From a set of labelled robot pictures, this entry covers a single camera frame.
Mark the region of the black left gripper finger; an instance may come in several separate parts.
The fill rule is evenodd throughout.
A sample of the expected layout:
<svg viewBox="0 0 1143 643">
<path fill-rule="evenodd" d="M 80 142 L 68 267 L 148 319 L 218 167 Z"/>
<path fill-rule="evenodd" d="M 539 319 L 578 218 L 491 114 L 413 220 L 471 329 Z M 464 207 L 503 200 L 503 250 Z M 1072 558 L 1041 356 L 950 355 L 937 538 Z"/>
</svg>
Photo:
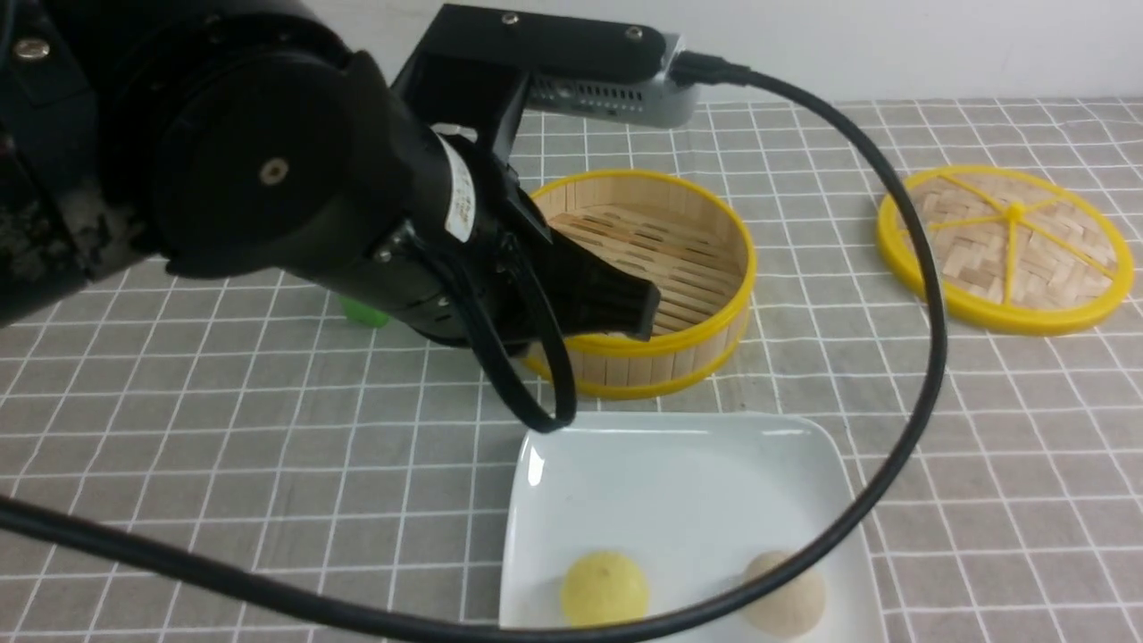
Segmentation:
<svg viewBox="0 0 1143 643">
<path fill-rule="evenodd" d="M 648 341 L 654 333 L 660 289 L 591 254 L 558 231 L 536 251 L 539 288 L 565 338 L 620 333 Z"/>
</svg>

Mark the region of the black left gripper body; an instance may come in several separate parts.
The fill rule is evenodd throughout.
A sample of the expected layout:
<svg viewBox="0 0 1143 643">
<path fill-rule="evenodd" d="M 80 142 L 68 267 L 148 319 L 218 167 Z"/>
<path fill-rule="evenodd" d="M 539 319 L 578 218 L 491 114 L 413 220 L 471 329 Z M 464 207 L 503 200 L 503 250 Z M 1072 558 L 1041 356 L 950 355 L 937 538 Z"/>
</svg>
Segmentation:
<svg viewBox="0 0 1143 643">
<path fill-rule="evenodd" d="M 559 247 L 510 164 L 459 135 L 431 134 L 411 159 L 411 200 L 376 247 L 375 300 L 429 341 L 467 347 L 466 318 L 507 345 L 538 338 L 512 259 L 547 272 Z"/>
</svg>

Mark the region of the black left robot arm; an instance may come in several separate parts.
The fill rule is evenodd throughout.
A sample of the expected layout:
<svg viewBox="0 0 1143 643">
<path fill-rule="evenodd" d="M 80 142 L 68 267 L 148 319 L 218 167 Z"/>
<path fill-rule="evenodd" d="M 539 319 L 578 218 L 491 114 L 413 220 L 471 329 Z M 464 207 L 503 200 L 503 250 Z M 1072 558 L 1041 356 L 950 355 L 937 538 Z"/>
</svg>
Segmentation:
<svg viewBox="0 0 1143 643">
<path fill-rule="evenodd" d="M 3 1 L 3 325 L 161 257 L 280 270 L 465 346 L 652 335 L 657 289 L 547 228 L 539 77 L 636 85 L 654 29 L 442 5 L 395 81 L 302 1 Z"/>
</svg>

